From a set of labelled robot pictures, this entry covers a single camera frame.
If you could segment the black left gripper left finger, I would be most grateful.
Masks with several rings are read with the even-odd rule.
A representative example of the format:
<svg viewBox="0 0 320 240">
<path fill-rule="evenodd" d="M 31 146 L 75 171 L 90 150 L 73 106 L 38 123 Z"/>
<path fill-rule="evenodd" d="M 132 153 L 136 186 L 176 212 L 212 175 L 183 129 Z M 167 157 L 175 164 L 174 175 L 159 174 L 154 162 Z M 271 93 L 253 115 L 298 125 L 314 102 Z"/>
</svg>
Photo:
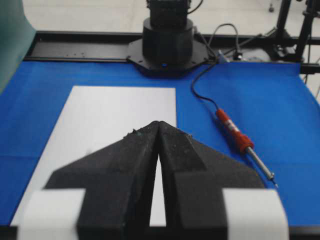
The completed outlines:
<svg viewBox="0 0 320 240">
<path fill-rule="evenodd" d="M 159 122 L 56 169 L 35 191 L 20 240 L 140 240 L 149 227 Z"/>
</svg>

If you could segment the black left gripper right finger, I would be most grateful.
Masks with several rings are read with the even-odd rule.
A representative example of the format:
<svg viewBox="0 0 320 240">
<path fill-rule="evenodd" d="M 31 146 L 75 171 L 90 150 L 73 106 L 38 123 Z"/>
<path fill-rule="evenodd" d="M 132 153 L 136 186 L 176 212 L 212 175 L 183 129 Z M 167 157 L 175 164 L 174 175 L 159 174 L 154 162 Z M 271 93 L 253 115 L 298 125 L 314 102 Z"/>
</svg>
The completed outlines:
<svg viewBox="0 0 320 240">
<path fill-rule="evenodd" d="M 166 224 L 179 240 L 287 240 L 278 193 L 258 173 L 159 124 Z"/>
</svg>

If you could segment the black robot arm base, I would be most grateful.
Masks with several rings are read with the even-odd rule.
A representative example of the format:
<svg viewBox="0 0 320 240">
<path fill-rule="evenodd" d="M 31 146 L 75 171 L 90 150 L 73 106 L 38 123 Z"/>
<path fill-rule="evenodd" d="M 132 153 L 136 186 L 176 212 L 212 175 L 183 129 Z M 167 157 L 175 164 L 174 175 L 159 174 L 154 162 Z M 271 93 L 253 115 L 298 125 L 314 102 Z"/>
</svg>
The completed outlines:
<svg viewBox="0 0 320 240">
<path fill-rule="evenodd" d="M 127 60 L 144 75 L 180 76 L 204 64 L 208 49 L 195 40 L 189 0 L 148 0 L 142 37 L 128 44 Z"/>
</svg>

